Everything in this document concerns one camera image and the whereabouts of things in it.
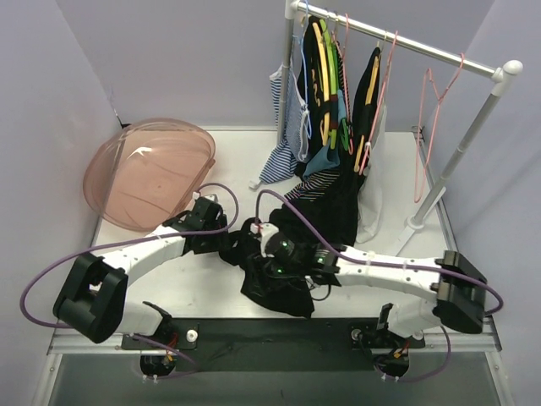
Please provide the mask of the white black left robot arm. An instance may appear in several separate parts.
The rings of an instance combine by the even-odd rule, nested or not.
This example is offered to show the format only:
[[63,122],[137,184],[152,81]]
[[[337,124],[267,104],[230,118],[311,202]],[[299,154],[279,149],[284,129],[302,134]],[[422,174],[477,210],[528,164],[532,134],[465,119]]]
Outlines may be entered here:
[[77,255],[52,313],[93,343],[115,333],[141,335],[154,348],[180,334],[172,316],[149,301],[126,300],[128,287],[167,261],[189,252],[217,252],[228,243],[227,216],[216,195],[194,201],[191,210],[166,220],[138,242],[103,255]]

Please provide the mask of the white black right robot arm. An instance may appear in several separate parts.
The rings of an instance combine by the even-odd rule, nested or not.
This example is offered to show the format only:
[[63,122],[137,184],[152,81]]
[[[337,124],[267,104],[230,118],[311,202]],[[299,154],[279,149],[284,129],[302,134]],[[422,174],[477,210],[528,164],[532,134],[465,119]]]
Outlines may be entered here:
[[380,255],[339,244],[298,243],[268,222],[253,224],[259,242],[255,259],[264,290],[283,282],[337,287],[366,286],[408,294],[410,304],[386,304],[375,323],[377,339],[392,345],[432,327],[479,334],[485,316],[486,277],[463,254],[447,250],[440,258]]

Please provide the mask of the black tank top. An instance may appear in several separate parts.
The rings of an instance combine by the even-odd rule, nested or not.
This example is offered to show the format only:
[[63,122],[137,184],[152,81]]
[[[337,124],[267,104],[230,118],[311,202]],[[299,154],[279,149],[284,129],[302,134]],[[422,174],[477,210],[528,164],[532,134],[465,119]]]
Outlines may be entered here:
[[319,285],[339,286],[337,256],[313,240],[278,232],[265,245],[251,231],[254,219],[229,234],[220,258],[244,271],[241,293],[267,310],[309,319],[314,312],[307,278]]

